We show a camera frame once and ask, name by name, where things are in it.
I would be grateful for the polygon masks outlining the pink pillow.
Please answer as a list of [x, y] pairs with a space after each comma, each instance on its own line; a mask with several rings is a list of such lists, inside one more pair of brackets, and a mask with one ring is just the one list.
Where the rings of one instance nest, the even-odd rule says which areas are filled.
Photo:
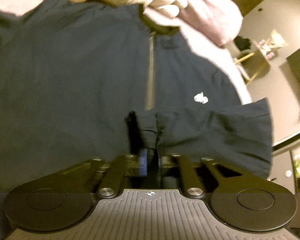
[[237, 37], [243, 21], [232, 0], [187, 0], [178, 17], [218, 47]]

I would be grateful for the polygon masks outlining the wrapped flower bouquet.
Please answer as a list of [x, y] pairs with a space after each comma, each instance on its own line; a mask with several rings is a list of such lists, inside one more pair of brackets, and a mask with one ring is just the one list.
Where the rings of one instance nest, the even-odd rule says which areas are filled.
[[271, 59], [277, 55], [279, 49], [288, 46], [288, 43], [276, 29], [273, 29], [270, 33], [270, 37], [260, 41], [258, 45], [261, 48], [262, 54], [267, 59]]

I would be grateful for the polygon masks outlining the white drawer cabinet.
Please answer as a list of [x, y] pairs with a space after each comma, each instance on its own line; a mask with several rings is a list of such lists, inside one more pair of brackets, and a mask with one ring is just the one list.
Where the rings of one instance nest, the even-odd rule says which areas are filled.
[[268, 180], [287, 188], [291, 193], [298, 191], [297, 168], [300, 166], [300, 131], [277, 142], [273, 146], [273, 162]]

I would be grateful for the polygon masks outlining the pink bed cover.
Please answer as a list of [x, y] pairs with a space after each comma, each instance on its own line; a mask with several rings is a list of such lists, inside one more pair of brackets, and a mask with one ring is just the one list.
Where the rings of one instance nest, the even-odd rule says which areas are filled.
[[[43, 0], [0, 0], [0, 10], [15, 15], [23, 15], [39, 5]], [[237, 90], [241, 102], [245, 105], [252, 102], [252, 98], [241, 77], [239, 70], [233, 62], [230, 52], [225, 48], [218, 48], [203, 34], [194, 30], [180, 19], [169, 19], [155, 12], [151, 8], [145, 9], [145, 14], [161, 25], [180, 26], [181, 33], [188, 42], [192, 52], [209, 59], [228, 76]]]

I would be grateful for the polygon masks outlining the yellow legged side table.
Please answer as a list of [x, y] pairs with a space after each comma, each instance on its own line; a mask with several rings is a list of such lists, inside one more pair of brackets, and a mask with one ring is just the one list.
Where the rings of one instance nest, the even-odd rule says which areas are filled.
[[268, 74], [271, 68], [270, 58], [275, 55], [272, 38], [260, 42], [253, 40], [253, 45], [252, 52], [234, 61], [246, 85]]

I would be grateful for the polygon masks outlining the black bag on bin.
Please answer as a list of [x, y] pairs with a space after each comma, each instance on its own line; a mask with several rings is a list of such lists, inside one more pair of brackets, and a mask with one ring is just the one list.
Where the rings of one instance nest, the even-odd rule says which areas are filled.
[[241, 36], [237, 36], [234, 39], [234, 43], [239, 51], [245, 51], [251, 49], [251, 40], [248, 38], [243, 38]]

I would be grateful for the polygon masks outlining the white cylindrical bin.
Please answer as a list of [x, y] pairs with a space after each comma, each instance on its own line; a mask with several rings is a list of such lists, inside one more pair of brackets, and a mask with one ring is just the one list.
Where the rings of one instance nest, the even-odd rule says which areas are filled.
[[225, 45], [225, 48], [230, 52], [231, 57], [235, 60], [239, 60], [240, 58], [247, 56], [250, 53], [249, 50], [239, 50], [234, 41], [228, 42]]

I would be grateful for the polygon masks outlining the navy blue zip jacket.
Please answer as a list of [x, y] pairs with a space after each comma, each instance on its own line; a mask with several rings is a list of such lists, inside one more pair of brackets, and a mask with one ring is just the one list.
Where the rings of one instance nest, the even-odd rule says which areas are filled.
[[267, 100], [243, 105], [178, 28], [139, 5], [46, 0], [23, 16], [0, 11], [0, 192], [127, 153], [130, 113], [146, 148], [269, 175]]

